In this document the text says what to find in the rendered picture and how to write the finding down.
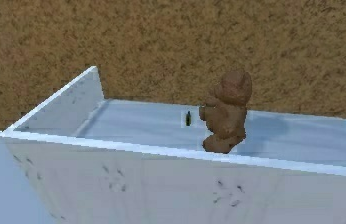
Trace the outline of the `brown teddy bear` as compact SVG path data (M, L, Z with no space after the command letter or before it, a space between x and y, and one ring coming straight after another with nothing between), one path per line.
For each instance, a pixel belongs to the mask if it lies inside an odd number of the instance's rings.
M225 73L209 91L199 117L212 132L202 143L206 152L228 154L246 138L247 104L252 95L248 72Z

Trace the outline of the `white wooden open box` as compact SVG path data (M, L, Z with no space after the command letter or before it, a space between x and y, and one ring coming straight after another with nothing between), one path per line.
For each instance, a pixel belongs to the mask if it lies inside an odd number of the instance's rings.
M346 224L346 119L252 111L245 126L206 152L196 107L107 99L90 67L2 138L57 224Z

